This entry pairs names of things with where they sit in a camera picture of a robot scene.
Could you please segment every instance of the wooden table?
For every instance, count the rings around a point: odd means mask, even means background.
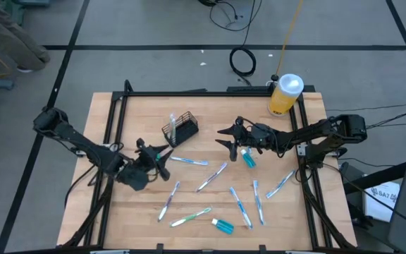
[[[111,93],[95,93],[90,106],[84,135],[96,143],[102,143]],[[305,214],[305,203],[300,184],[292,178],[270,199],[266,192],[290,170],[297,168],[294,149],[284,158],[264,151],[259,155],[254,151],[257,163],[249,169],[238,155],[237,162],[229,161],[229,151],[214,139],[232,140],[217,130],[228,128],[237,116],[253,122],[265,123],[280,131],[291,131],[289,116],[274,117],[266,109],[268,97],[129,97],[123,127],[121,151],[136,158],[135,141],[143,138],[146,144],[166,143],[161,127],[167,124],[168,115],[176,116],[191,111],[199,124],[199,133],[177,147],[173,155],[193,159],[206,159],[209,166],[198,166],[183,162],[167,161],[171,173],[169,181],[158,179],[149,183],[144,190],[135,192],[129,186],[116,183],[113,189],[111,209],[106,230],[105,248],[155,249],[163,243],[165,249],[218,249],[218,250],[258,250],[265,244],[268,250],[310,250],[311,242]],[[326,118],[324,103],[320,93],[305,93],[305,107],[309,123]],[[297,121],[301,127],[298,106]],[[115,136],[116,119],[111,136]],[[201,193],[195,189],[219,169],[223,162],[228,167],[212,181]],[[334,158],[326,158],[325,163],[336,166]],[[90,163],[87,158],[78,159],[73,180],[79,177]],[[340,174],[329,167],[319,170],[328,216],[345,238],[356,245],[349,211]],[[254,201],[252,180],[259,182],[266,225],[259,223]],[[63,217],[58,243],[67,241],[81,225],[90,209],[93,188],[87,187],[89,178],[78,184],[70,194]],[[160,223],[157,217],[164,206],[176,181],[181,185]],[[229,192],[234,187],[252,220],[253,230],[248,230],[242,220],[240,210]],[[212,207],[209,214],[198,217],[175,228],[168,223],[185,215]],[[323,246],[323,236],[319,217],[315,214],[319,245]],[[224,219],[235,225],[233,235],[229,236],[211,225],[213,218]],[[96,243],[99,218],[95,222],[92,239]]]

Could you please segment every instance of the concrete floor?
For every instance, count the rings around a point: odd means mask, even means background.
[[[238,26],[248,22],[250,0],[230,1]],[[406,27],[406,0],[394,0]],[[26,11],[24,28],[44,45],[67,45],[83,0],[55,0],[49,8]],[[264,0],[247,44],[282,44],[297,1]],[[225,22],[220,10],[214,19]],[[244,32],[229,32],[209,19],[209,8],[190,0],[91,0],[77,45],[241,44]],[[305,0],[290,38],[295,45],[405,45],[385,0]],[[254,50],[254,85],[269,80],[279,50]],[[224,91],[243,85],[228,64],[230,50],[75,50],[55,106],[82,131],[93,92],[121,90],[129,79],[136,91],[206,88]],[[51,63],[36,73],[13,74],[16,87],[0,90],[0,234],[34,142],[32,120],[47,103],[65,51],[51,50]],[[250,60],[236,55],[236,66]],[[406,103],[406,50],[289,50],[281,73],[296,73],[322,92],[327,109]],[[406,112],[405,108],[361,111],[367,123]],[[329,111],[329,115],[339,112]],[[396,121],[406,123],[406,118]],[[375,128],[347,157],[372,164],[406,161],[406,126]],[[367,173],[379,169],[351,162]],[[63,216],[75,158],[44,140],[6,251],[53,248]],[[359,244],[382,249],[367,237]]]

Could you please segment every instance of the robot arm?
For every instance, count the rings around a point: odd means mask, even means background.
[[[170,177],[165,165],[172,150],[160,155],[168,145],[147,147],[144,140],[139,138],[136,142],[136,153],[139,153],[139,157],[132,159],[88,140],[68,123],[66,113],[56,108],[43,108],[42,113],[34,120],[34,130],[46,138],[73,144],[85,152],[89,161],[96,164],[105,174],[136,191],[142,190],[151,181],[148,172],[152,169],[165,181]]]
[[[252,124],[250,131],[243,126],[244,121]],[[318,168],[321,167],[328,153],[336,151],[346,143],[360,143],[367,138],[364,119],[355,114],[330,117],[293,132],[277,131],[265,124],[252,123],[238,116],[230,128],[220,130],[218,133],[234,137],[234,143],[226,140],[216,140],[230,150],[230,159],[233,162],[238,155],[237,149],[239,146],[257,148],[260,154],[262,154],[263,149],[272,150],[279,157],[282,157],[294,145],[315,138],[326,137],[317,145],[306,146],[304,151],[307,164]]]

